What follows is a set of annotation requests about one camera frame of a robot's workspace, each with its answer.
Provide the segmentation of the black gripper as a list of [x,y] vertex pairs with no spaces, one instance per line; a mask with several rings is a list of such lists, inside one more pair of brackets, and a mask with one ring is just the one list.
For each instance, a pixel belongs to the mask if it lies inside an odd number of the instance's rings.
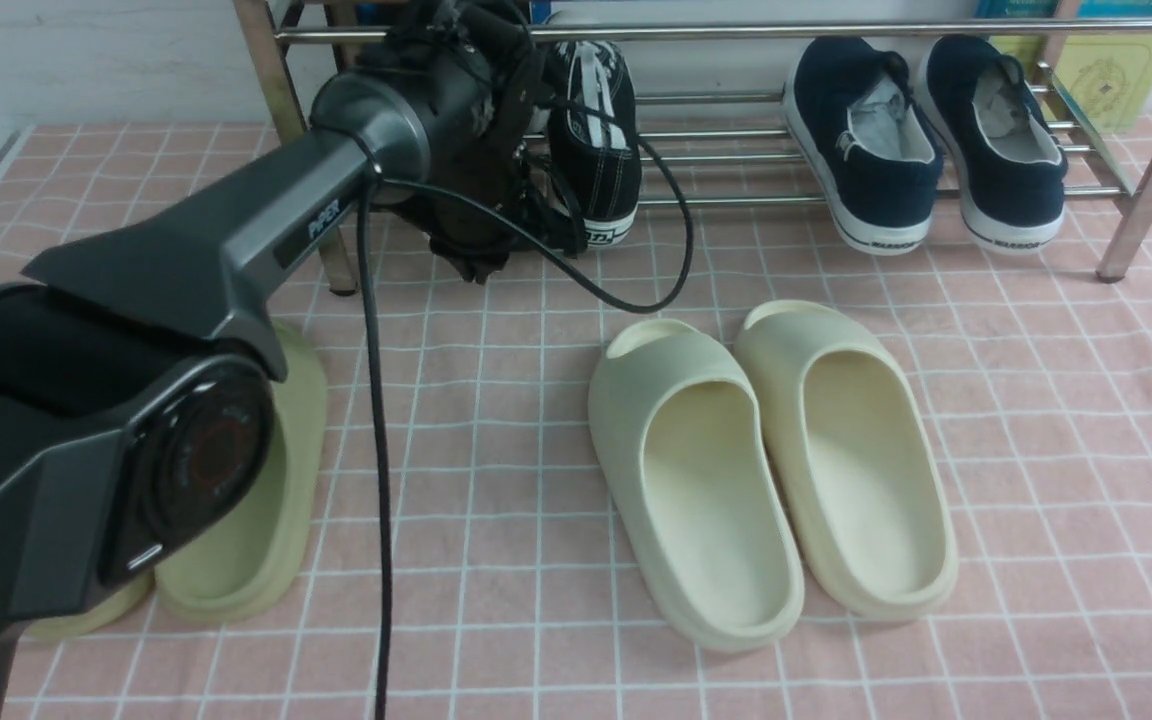
[[558,100],[556,65],[509,1],[416,1],[384,50],[397,69],[448,51],[467,69],[453,90],[470,94],[471,136],[431,172],[397,215],[429,237],[430,250],[468,283],[483,285],[515,252],[545,249],[566,259],[588,247],[588,223],[553,156],[535,154],[526,135]]

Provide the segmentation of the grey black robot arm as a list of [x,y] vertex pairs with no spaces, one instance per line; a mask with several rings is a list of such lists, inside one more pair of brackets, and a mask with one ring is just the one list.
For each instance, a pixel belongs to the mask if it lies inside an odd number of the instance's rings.
[[270,297],[348,211],[393,211],[463,281],[503,268],[544,61],[511,1],[411,1],[298,138],[0,285],[0,714],[26,626],[109,600],[250,495],[291,381]]

